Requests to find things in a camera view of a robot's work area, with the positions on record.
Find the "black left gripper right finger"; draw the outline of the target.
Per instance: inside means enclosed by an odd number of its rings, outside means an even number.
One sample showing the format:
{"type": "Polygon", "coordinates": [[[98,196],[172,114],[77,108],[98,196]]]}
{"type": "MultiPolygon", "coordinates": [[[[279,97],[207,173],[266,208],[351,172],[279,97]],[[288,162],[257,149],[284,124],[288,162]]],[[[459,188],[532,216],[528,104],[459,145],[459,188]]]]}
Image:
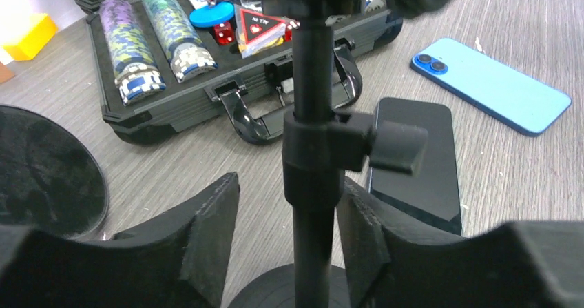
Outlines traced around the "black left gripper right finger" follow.
{"type": "Polygon", "coordinates": [[[582,307],[583,224],[514,221],[464,238],[347,179],[337,218],[353,307],[582,307]]]}

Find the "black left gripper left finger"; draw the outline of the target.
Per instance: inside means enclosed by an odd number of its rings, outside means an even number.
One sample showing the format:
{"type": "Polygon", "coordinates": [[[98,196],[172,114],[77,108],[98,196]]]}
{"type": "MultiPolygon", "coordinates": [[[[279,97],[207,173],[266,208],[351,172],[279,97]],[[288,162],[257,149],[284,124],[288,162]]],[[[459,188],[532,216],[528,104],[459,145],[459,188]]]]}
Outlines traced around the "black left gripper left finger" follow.
{"type": "Polygon", "coordinates": [[[238,213],[238,175],[109,240],[1,228],[2,307],[219,307],[238,213]]]}

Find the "dark green-edged smartphone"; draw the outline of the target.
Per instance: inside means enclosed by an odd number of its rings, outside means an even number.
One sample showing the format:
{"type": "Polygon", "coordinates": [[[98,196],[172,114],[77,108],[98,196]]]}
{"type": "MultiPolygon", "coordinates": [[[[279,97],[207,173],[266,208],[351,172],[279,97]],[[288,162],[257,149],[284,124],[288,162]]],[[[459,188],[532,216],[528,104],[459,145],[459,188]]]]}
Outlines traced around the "dark green-edged smartphone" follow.
{"type": "Polygon", "coordinates": [[[367,189],[379,200],[438,229],[463,230],[452,112],[445,105],[383,98],[377,123],[392,121],[428,131],[426,151],[414,176],[370,168],[367,189]]]}

